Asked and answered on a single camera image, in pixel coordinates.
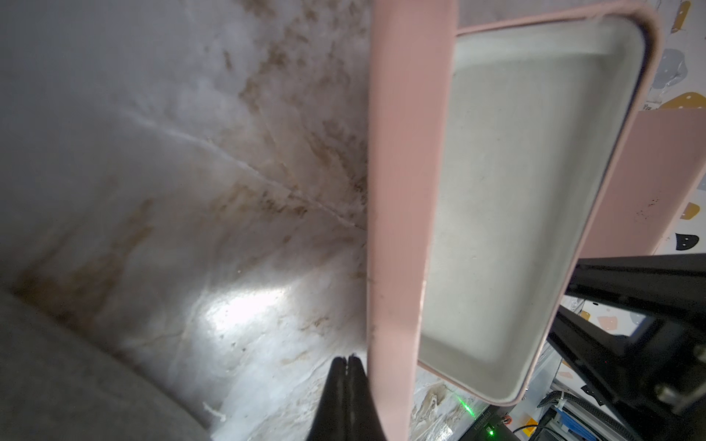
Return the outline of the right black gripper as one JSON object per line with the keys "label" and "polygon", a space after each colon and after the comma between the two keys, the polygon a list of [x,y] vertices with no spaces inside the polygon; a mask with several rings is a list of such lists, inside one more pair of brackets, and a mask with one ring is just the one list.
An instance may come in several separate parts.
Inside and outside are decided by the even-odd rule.
{"label": "right black gripper", "polygon": [[614,336],[560,308],[547,340],[639,440],[705,437],[705,256],[589,258],[566,294],[643,315]]}

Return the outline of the beige case with brown glasses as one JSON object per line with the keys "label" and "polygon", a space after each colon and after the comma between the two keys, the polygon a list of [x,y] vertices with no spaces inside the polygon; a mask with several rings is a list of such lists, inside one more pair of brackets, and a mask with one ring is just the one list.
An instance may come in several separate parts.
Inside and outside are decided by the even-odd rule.
{"label": "beige case with brown glasses", "polygon": [[4,440],[207,440],[199,422],[115,358],[1,295]]}

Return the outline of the pink glasses case grey lining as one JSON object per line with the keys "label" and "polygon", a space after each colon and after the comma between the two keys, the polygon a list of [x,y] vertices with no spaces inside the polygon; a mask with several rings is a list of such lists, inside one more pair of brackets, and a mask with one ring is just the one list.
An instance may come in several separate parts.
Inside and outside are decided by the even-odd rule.
{"label": "pink glasses case grey lining", "polygon": [[661,48],[645,1],[462,29],[372,7],[368,375],[390,440],[417,369],[517,404]]}

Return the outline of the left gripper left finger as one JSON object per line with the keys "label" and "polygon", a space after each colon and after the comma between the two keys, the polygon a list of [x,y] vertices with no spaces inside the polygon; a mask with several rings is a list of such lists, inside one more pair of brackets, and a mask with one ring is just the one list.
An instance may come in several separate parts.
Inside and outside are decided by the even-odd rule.
{"label": "left gripper left finger", "polygon": [[318,404],[308,441],[347,438],[347,360],[334,358]]}

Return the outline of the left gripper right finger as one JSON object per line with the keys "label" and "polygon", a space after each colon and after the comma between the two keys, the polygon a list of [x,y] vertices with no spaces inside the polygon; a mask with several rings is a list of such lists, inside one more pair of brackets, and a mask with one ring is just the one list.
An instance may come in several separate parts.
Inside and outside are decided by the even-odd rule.
{"label": "left gripper right finger", "polygon": [[386,441],[369,380],[361,359],[355,355],[347,359],[346,439]]}

